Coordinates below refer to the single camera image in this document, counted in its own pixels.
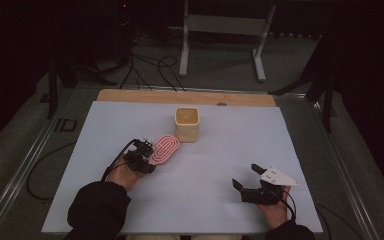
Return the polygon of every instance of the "cup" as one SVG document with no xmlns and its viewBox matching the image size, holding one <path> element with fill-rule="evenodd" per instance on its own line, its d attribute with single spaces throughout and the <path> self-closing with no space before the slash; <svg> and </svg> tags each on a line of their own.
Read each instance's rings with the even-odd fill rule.
<svg viewBox="0 0 384 240">
<path fill-rule="evenodd" d="M 199 112 L 192 107 L 180 107 L 175 113 L 175 136 L 180 142 L 196 142 L 199 137 Z"/>
</svg>

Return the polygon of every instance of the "pink sponge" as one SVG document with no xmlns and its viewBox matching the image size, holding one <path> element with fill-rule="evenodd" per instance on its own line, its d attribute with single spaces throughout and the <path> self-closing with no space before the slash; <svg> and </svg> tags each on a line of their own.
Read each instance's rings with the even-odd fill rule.
<svg viewBox="0 0 384 240">
<path fill-rule="evenodd" d="M 177 150 L 179 145 L 179 139 L 176 137 L 171 135 L 162 136 L 154 144 L 154 153 L 151 155 L 149 163 L 153 165 L 164 163 Z"/>
</svg>

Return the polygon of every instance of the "wire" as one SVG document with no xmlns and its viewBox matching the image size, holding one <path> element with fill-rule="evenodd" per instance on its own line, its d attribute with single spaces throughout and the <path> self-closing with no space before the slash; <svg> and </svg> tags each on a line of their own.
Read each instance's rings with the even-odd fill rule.
<svg viewBox="0 0 384 240">
<path fill-rule="evenodd" d="M 139 74 L 139 71 L 133 66 L 132 66 L 132 68 L 135 71 L 136 75 L 138 76 L 138 79 L 142 80 L 142 82 L 145 83 L 149 87 L 149 89 L 151 89 L 151 91 L 152 91 L 152 87 L 145 81 L 145 79 L 142 78 L 142 76 Z M 140 89 L 138 79 L 136 79 L 136 83 L 138 84 L 138 88 Z"/>
<path fill-rule="evenodd" d="M 126 162 L 118 164 L 117 166 L 113 167 L 113 168 L 111 169 L 111 171 L 114 170 L 114 169 L 116 169 L 116 168 L 118 168 L 118 167 L 120 167 L 120 166 L 122 166 L 122 165 L 124 165 L 124 164 L 126 164 Z"/>
<path fill-rule="evenodd" d="M 126 76 L 123 78 L 123 81 L 121 81 L 119 89 L 123 88 L 124 84 L 127 81 L 127 78 L 129 78 L 130 73 L 132 73 L 132 70 L 133 70 L 133 57 L 131 55 L 129 55 L 129 59 L 132 61 L 132 63 L 131 63 L 131 65 L 129 64 L 129 72 L 127 72 Z"/>
<path fill-rule="evenodd" d="M 316 211 L 320 214 L 320 216 L 322 217 L 323 219 L 323 222 L 325 223 L 325 226 L 326 226 L 326 229 L 327 229 L 327 235 L 329 237 L 329 240 L 332 240 L 332 231 L 330 230 L 330 226 L 329 224 L 327 223 L 327 220 L 326 218 L 324 217 L 324 215 L 320 212 L 320 210 L 318 208 L 316 208 Z"/>
<path fill-rule="evenodd" d="M 112 161 L 111 165 L 109 167 L 107 167 L 107 169 L 104 172 L 104 175 L 102 175 L 102 178 L 101 178 L 102 182 L 105 182 L 105 179 L 107 178 L 108 174 L 112 170 L 114 170 L 115 168 L 121 166 L 121 165 L 118 165 L 115 168 L 112 167 L 118 161 L 118 159 L 123 155 L 123 153 L 127 150 L 127 148 L 129 148 L 130 145 L 132 145 L 135 141 L 136 141 L 136 139 L 133 139 L 126 146 L 124 146 L 123 150 L 121 150 L 121 152 L 117 155 L 117 157 Z"/>
<path fill-rule="evenodd" d="M 140 90 L 139 76 L 136 77 L 136 85 L 138 86 L 137 90 Z"/>
<path fill-rule="evenodd" d="M 71 145 L 74 145 L 75 143 L 76 143 L 76 141 L 71 142 L 71 143 L 69 143 L 69 144 L 66 144 L 66 145 L 64 145 L 64 146 L 61 146 L 61 147 L 59 147 L 59 148 L 57 148 L 57 149 L 55 149 L 55 150 L 53 150 L 53 151 L 51 151 L 51 152 L 45 154 L 43 157 L 39 158 L 39 159 L 36 161 L 36 163 L 33 165 L 32 169 L 30 170 L 30 173 L 29 173 L 29 175 L 27 176 L 27 180 L 26 180 L 26 189 L 27 189 L 27 192 L 29 193 L 30 196 L 32 196 L 32 197 L 34 197 L 34 198 L 36 198 L 36 199 L 39 199 L 39 200 L 45 200 L 45 201 L 54 199 L 53 197 L 42 197 L 42 196 L 39 196 L 39 195 L 33 193 L 33 191 L 32 191 L 31 188 L 30 188 L 30 179 L 31 179 L 31 176 L 33 175 L 33 172 L 34 172 L 34 170 L 36 169 L 36 167 L 37 167 L 43 160 L 45 160 L 45 159 L 46 159 L 47 157 L 49 157 L 50 155 L 52 155 L 52 154 L 54 154 L 54 153 L 60 151 L 61 149 L 64 149 L 64 148 L 69 147 L 69 146 L 71 146 Z"/>
<path fill-rule="evenodd" d="M 141 37 L 137 38 L 136 40 L 134 40 L 134 42 L 136 44 L 139 44 L 139 45 L 155 45 L 155 44 L 158 44 L 158 43 L 161 42 L 158 39 L 151 39 L 153 41 L 143 42 L 142 40 L 146 39 L 146 38 L 152 38 L 152 35 L 151 34 L 144 34 L 143 36 L 141 36 Z"/>
<path fill-rule="evenodd" d="M 285 190 L 283 190 L 283 192 L 284 193 L 286 193 L 288 196 L 289 196 L 289 198 L 292 200 L 292 203 L 294 204 L 294 213 L 295 213 L 295 216 L 297 215 L 297 207 L 296 207 L 296 205 L 295 205 L 295 200 L 294 200 L 294 198 L 291 196 L 291 194 L 289 194 L 287 191 L 285 191 Z"/>
<path fill-rule="evenodd" d="M 212 3 L 212 1 L 211 2 L 210 1 L 207 2 L 207 4 L 205 5 L 204 10 L 202 10 L 202 12 L 201 12 L 201 15 L 205 14 L 205 12 L 207 11 L 207 9 L 208 9 L 208 7 L 210 6 L 211 3 Z"/>
<path fill-rule="evenodd" d="M 347 222 L 344 218 L 342 218 L 341 216 L 339 216 L 337 213 L 333 212 L 332 210 L 330 210 L 329 208 L 323 206 L 322 204 L 318 203 L 317 201 L 315 201 L 316 204 L 318 206 L 320 206 L 321 208 L 325 209 L 326 211 L 330 212 L 331 214 L 333 214 L 335 217 L 339 218 L 341 221 L 343 221 L 357 236 L 358 238 L 360 238 L 361 240 L 364 240 L 364 238 L 358 233 L 358 231 L 353 227 L 351 226 L 351 224 L 349 222 Z"/>
<path fill-rule="evenodd" d="M 296 219 L 297 217 L 296 217 L 296 214 L 295 214 L 294 209 L 292 209 L 292 207 L 291 207 L 285 200 L 283 200 L 283 198 L 278 197 L 278 196 L 276 195 L 276 193 L 274 193 L 272 190 L 270 190 L 270 189 L 268 189 L 268 188 L 265 188 L 265 187 L 263 187 L 263 186 L 261 186 L 261 187 L 262 187 L 265 191 L 268 191 L 269 193 L 273 194 L 273 196 L 277 197 L 277 198 L 279 199 L 280 202 L 282 202 L 283 204 L 285 204 L 285 206 L 289 209 L 289 211 L 290 211 L 291 214 L 292 214 L 291 220 L 292 220 L 292 221 L 295 221 L 295 219 Z M 293 200 L 293 198 L 291 197 L 291 195 L 289 195 L 289 193 L 288 193 L 288 196 L 292 199 L 292 202 L 294 203 L 294 207 L 295 207 L 295 201 Z"/>
<path fill-rule="evenodd" d="M 118 71 L 121 71 L 122 69 L 124 69 L 126 67 L 126 65 L 127 64 L 121 63 L 120 60 L 117 60 L 115 66 L 109 67 L 107 69 L 98 70 L 96 73 L 101 74 L 103 76 L 108 76 L 108 75 L 114 74 Z"/>
<path fill-rule="evenodd" d="M 176 82 L 179 84 L 179 86 L 182 88 L 182 90 L 184 92 L 186 92 L 186 89 L 183 87 L 183 85 L 180 83 L 179 79 L 177 78 L 176 76 L 176 73 L 173 71 L 172 67 L 175 66 L 177 64 L 177 58 L 175 57 L 163 57 L 161 59 L 156 59 L 156 58 L 152 58 L 152 57 L 147 57 L 147 56 L 143 56 L 143 55 L 139 55 L 139 54 L 136 54 L 136 53 L 132 53 L 132 56 L 133 57 L 136 57 L 137 59 L 145 62 L 145 63 L 148 63 L 152 66 L 156 66 L 158 68 L 158 72 L 161 76 L 161 78 L 168 84 L 170 85 L 170 87 L 177 92 L 177 89 L 176 87 L 171 84 L 167 78 L 164 77 L 164 74 L 161 72 L 161 68 L 168 68 L 170 69 L 171 73 L 173 74 L 174 78 L 176 79 Z M 166 59 L 172 59 L 174 60 L 173 63 L 171 64 L 168 64 L 166 63 L 164 60 Z"/>
</svg>

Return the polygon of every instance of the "hand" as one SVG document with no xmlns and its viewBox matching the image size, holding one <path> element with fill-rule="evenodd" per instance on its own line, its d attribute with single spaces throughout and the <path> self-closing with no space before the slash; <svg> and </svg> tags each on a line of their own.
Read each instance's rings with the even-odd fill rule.
<svg viewBox="0 0 384 240">
<path fill-rule="evenodd" d="M 283 200 L 286 202 L 288 199 L 289 190 L 291 190 L 290 186 L 285 186 L 283 188 L 285 191 L 283 193 Z M 288 221 L 287 216 L 287 207 L 284 203 L 279 201 L 276 205 L 258 205 L 258 209 L 260 209 L 261 213 L 266 218 L 267 224 L 271 229 L 277 228 L 286 221 Z"/>
<path fill-rule="evenodd" d="M 118 185 L 123 186 L 128 192 L 133 189 L 136 182 L 144 177 L 145 174 L 130 170 L 123 157 L 124 155 L 114 164 L 113 170 L 108 174 L 106 181 L 117 183 Z"/>
</svg>

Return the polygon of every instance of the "black jacket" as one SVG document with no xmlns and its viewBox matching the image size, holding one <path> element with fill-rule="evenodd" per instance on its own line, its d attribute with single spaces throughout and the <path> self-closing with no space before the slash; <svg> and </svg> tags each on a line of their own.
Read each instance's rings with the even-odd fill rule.
<svg viewBox="0 0 384 240">
<path fill-rule="evenodd" d="M 73 227 L 66 240 L 114 240 L 124 226 L 130 203 L 126 190 L 111 182 L 94 182 L 77 193 L 68 210 L 68 224 Z M 306 227 L 287 221 L 266 234 L 266 240 L 313 240 Z"/>
</svg>

